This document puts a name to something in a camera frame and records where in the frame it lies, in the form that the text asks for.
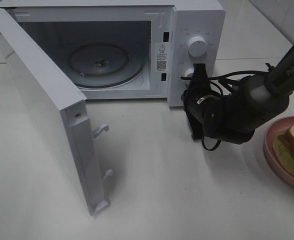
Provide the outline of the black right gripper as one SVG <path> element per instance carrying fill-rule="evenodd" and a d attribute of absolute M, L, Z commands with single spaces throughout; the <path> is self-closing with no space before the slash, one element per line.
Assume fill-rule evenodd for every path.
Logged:
<path fill-rule="evenodd" d="M 194 63 L 193 67 L 192 76 L 181 77 L 188 82 L 187 89 L 181 96 L 183 109 L 189 120 L 203 120 L 211 102 L 222 98 L 222 88 L 209 80 L 205 63 Z"/>

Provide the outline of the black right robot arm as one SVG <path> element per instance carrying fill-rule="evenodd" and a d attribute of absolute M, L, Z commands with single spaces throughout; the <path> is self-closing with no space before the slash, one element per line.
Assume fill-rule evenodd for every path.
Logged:
<path fill-rule="evenodd" d="M 294 92 L 294 44 L 277 66 L 267 71 L 243 70 L 208 77 L 203 63 L 193 65 L 183 92 L 183 110 L 191 137 L 205 144 L 205 138 L 237 145 L 248 142 L 255 130 L 283 113 Z"/>

